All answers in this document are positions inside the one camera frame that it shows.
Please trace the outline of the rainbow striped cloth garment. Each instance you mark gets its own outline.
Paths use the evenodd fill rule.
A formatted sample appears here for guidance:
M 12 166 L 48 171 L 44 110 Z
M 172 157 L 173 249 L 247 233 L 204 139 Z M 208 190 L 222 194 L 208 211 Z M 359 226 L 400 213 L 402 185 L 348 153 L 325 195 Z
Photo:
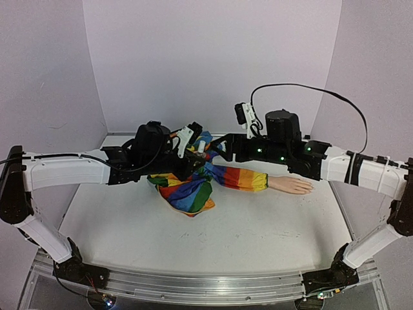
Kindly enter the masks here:
M 212 159 L 218 153 L 210 148 L 213 136 L 204 131 L 196 141 L 187 147 L 195 152 L 201 142 L 205 143 L 206 163 L 186 180 L 179 180 L 174 174 L 153 174 L 147 181 L 160 196 L 175 210 L 195 217 L 215 207 L 211 198 L 212 181 L 219 185 L 247 192 L 259 192 L 268 188 L 268 174 L 248 169 L 214 165 Z

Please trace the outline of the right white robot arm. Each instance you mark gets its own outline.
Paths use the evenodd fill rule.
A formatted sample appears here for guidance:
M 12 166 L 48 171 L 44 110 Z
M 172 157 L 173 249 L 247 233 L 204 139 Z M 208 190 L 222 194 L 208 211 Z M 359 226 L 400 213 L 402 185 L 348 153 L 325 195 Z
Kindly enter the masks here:
M 256 137 L 252 129 L 226 134 L 211 143 L 212 149 L 226 161 L 286 165 L 290 173 L 305 178 L 342 182 L 392 198 L 387 220 L 342 246 L 328 269 L 306 272 L 302 281 L 307 296 L 357 284 L 358 267 L 392 242 L 412 236 L 412 160 L 392 161 L 321 141 L 304 141 L 298 116 L 286 110 L 267 113 L 265 121 L 266 136 Z

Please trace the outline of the mannequin hand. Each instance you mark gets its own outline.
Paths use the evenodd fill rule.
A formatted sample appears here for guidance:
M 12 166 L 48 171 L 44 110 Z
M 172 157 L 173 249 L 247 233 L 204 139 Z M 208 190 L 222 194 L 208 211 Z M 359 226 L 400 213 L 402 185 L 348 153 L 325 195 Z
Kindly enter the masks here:
M 296 195 L 309 194 L 314 189 L 310 182 L 287 176 L 269 176 L 268 187 L 277 191 Z

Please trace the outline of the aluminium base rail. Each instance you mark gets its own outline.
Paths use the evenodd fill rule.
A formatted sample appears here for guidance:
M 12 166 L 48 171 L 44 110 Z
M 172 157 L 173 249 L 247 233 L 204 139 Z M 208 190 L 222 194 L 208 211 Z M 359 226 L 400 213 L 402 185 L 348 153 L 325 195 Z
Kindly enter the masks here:
M 367 260 L 345 283 L 328 284 L 322 271 L 241 276 L 188 276 L 107 269 L 86 263 L 62 263 L 40 252 L 35 271 L 81 288 L 150 302 L 188 305 L 270 304 L 304 297 L 330 297 L 379 279 L 373 259 Z

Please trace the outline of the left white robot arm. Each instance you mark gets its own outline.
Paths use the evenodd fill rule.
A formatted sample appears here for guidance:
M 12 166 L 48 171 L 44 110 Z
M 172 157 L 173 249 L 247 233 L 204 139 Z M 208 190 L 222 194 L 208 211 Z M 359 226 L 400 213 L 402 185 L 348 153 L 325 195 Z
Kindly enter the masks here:
M 171 132 L 160 122 L 150 121 L 122 146 L 90 152 L 35 154 L 24 152 L 20 145 L 13 146 L 1 162 L 1 220 L 49 254 L 58 279 L 104 289 L 110 271 L 84 263 L 75 242 L 62 235 L 34 205 L 32 192 L 83 183 L 121 185 L 162 173 L 185 180 L 205 162 L 187 150 L 202 130 L 193 122 Z

